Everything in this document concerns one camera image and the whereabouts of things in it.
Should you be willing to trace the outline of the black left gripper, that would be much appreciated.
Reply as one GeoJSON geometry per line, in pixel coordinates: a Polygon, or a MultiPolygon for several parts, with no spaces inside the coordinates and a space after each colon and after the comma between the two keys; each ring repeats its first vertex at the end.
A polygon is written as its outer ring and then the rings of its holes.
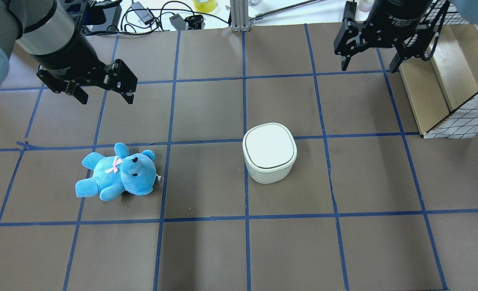
{"type": "Polygon", "coordinates": [[[87,38],[75,30],[62,48],[45,55],[30,54],[45,68],[37,77],[56,94],[65,93],[86,105],[89,95],[74,80],[91,79],[103,82],[102,88],[119,93],[129,105],[133,104],[137,90],[137,76],[122,59],[105,65],[87,38]]]}

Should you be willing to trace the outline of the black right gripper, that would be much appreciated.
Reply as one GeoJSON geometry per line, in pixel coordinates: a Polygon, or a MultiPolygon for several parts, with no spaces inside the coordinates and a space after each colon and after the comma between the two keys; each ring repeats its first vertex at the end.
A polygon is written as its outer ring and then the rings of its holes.
{"type": "Polygon", "coordinates": [[[391,48],[396,54],[389,69],[395,73],[405,60],[429,61],[442,30],[442,20],[421,22],[431,0],[376,0],[363,22],[355,20],[357,2],[347,1],[342,22],[334,40],[334,53],[346,71],[351,57],[368,48],[391,48]]]}

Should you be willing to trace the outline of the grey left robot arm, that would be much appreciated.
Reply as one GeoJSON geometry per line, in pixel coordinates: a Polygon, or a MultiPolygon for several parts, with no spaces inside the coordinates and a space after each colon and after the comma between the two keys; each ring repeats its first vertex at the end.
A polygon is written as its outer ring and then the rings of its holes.
{"type": "Polygon", "coordinates": [[[119,0],[0,0],[0,88],[19,45],[35,59],[37,77],[54,93],[86,104],[84,86],[121,94],[132,104],[137,77],[121,59],[102,62],[82,31],[106,21],[104,10],[119,0]]]}

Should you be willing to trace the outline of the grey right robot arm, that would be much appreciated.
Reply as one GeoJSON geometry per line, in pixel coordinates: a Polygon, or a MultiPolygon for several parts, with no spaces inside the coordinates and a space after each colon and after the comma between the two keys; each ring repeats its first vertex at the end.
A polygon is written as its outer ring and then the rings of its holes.
{"type": "Polygon", "coordinates": [[[444,0],[431,20],[431,0],[376,0],[364,22],[356,22],[357,3],[345,3],[341,28],[334,40],[334,53],[341,57],[346,71],[351,57],[369,48],[395,48],[390,65],[396,72],[403,61],[419,58],[429,61],[440,37],[451,5],[466,21],[478,25],[478,0],[444,0]]]}

